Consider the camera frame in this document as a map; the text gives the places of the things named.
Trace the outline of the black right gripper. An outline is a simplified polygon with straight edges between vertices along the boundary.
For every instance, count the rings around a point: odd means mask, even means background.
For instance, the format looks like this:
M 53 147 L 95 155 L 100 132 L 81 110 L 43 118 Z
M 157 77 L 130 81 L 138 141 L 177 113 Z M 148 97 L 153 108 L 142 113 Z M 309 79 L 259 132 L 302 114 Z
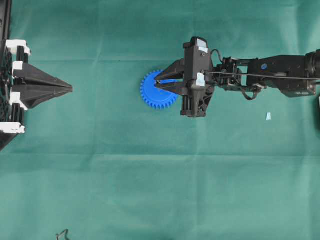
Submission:
M 183 48 L 184 59 L 176 60 L 158 74 L 155 87 L 182 96 L 182 116 L 204 118 L 215 90 L 208 84 L 212 80 L 212 54 L 208 42 L 198 36 L 184 43 Z M 164 80 L 178 82 L 162 83 Z

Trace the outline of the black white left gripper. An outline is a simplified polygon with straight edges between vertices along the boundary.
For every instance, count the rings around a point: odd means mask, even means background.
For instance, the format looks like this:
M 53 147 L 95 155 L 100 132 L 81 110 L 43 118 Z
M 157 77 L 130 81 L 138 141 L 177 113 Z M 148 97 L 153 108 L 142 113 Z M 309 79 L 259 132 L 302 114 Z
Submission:
M 0 146 L 6 147 L 17 135 L 25 133 L 24 113 L 39 104 L 72 93 L 63 80 L 28 64 L 31 50 L 26 40 L 4 42 L 0 62 Z M 14 83 L 21 79 L 27 84 Z

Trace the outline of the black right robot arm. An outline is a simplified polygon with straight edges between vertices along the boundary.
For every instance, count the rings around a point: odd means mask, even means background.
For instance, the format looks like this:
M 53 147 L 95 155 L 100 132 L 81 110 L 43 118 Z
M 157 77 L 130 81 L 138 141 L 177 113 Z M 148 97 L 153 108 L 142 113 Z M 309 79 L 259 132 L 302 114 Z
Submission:
M 320 51 L 306 55 L 277 55 L 239 59 L 218 56 L 214 64 L 208 42 L 194 36 L 183 44 L 184 57 L 155 77 L 155 87 L 182 97 L 180 114 L 203 118 L 215 88 L 240 92 L 253 101 L 266 88 L 278 89 L 288 98 L 314 96 L 320 83 Z

